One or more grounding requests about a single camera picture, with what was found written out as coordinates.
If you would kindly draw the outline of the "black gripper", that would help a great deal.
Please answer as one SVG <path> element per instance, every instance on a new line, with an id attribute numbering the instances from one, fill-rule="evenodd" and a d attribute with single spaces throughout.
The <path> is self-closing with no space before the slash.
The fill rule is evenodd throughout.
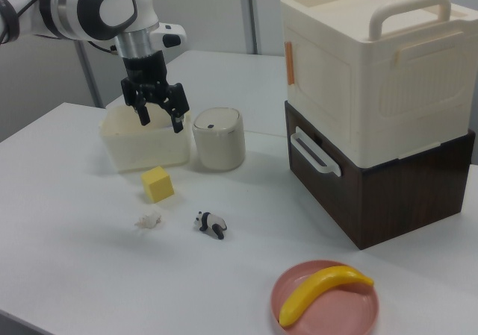
<path id="1" fill-rule="evenodd" d="M 121 80 L 125 103 L 133 106 L 140 124 L 150 123 L 146 102 L 159 104 L 171 118 L 173 130 L 180 133 L 186 112 L 190 110 L 182 84 L 169 85 L 164 53 L 157 51 L 142 58 L 124 58 L 127 77 Z"/>

